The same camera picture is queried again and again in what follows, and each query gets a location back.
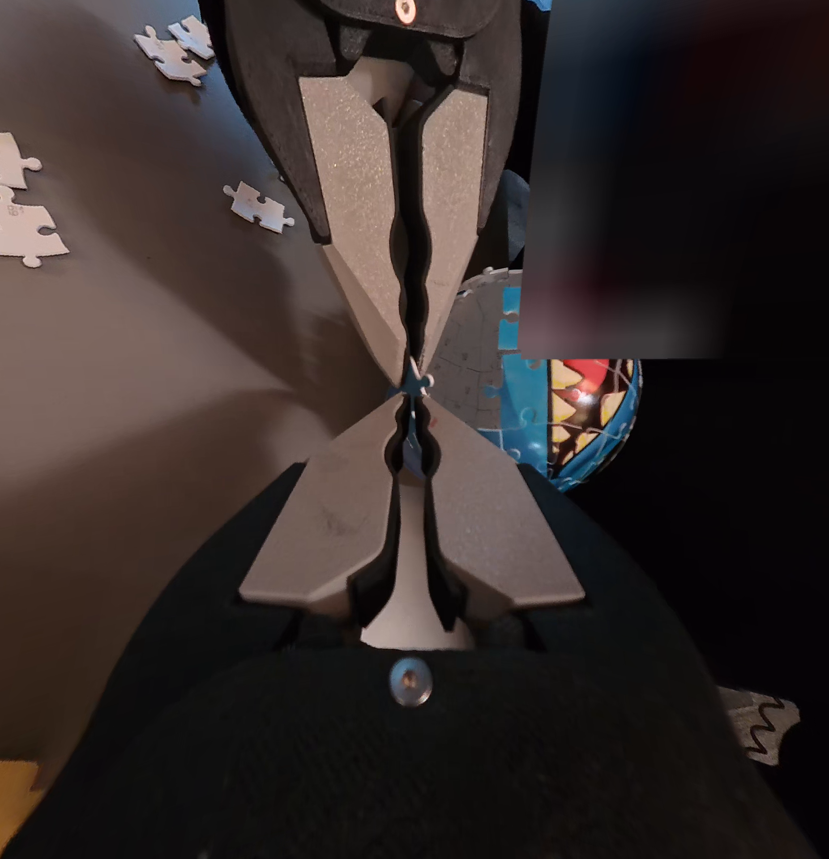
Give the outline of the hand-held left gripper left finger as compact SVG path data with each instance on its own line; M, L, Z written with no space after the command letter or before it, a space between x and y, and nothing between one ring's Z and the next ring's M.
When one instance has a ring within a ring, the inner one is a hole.
M239 595L366 627L389 601L400 531L398 471L409 423L398 393L310 457Z

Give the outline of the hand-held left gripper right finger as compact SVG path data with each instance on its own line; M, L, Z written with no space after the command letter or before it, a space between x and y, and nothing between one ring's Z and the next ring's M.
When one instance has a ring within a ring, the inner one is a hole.
M580 603L585 590L516 462L434 398L414 407L427 582L442 627Z

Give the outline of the white loose puzzle piece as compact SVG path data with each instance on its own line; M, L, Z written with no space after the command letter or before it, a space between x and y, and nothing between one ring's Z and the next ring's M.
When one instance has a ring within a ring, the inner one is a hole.
M287 217L284 205L268 197L261 198L257 189L240 181L237 189L229 185L223 192L231 199L231 212L248 222L258 223L265 230L282 234L284 227L293 227L294 219Z
M205 23L189 16L167 27L168 32L184 51L203 60L214 59L214 49Z
M28 268L43 258L69 252L55 231L55 222L40 205L15 202L12 188L0 186L0 256L17 257Z
M195 88L202 86L201 79L206 75L206 69L191 59L177 41L158 37L151 26L145 26L145 32L135 34L133 39L166 78L188 82Z
M12 133L0 132L0 186L27 190L24 171L38 172L42 169L39 159L22 156Z

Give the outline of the person's black top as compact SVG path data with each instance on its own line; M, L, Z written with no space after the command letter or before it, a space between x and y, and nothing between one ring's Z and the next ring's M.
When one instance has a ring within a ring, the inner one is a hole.
M623 450L568 496L641 565L721 685L829 749L829 357L643 363Z

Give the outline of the yellow plastic bin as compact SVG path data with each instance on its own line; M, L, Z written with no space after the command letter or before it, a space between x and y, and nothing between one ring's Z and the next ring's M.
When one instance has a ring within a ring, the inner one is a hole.
M42 798L38 770L33 761L0 760L0 856Z

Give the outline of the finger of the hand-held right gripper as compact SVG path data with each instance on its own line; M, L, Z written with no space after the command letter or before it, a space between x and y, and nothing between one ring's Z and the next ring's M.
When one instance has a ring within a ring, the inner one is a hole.
M430 259L419 368L426 369L477 240L487 97L452 89L426 118L421 137L421 198Z
M397 215L389 126L413 70L402 61L363 57L344 77L299 81L330 229L323 253L366 347L389 382L405 371L402 287L391 258Z

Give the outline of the blue monster puzzle ball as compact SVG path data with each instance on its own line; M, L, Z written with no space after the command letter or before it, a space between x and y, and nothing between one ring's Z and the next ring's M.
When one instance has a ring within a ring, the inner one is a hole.
M522 357L521 276L488 267L463 282L428 391L516 463L568 491L626 444L641 401L642 365L634 358Z

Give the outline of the blue puzzle piece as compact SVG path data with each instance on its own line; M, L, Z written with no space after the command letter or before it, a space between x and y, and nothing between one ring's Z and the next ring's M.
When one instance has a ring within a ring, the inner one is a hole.
M421 374L417 362L413 357L409 357L409 365L402 379L401 386L390 387L385 399L390 400L399 393L404 393L411 398L417 398L424 395L433 385L433 375L430 373Z

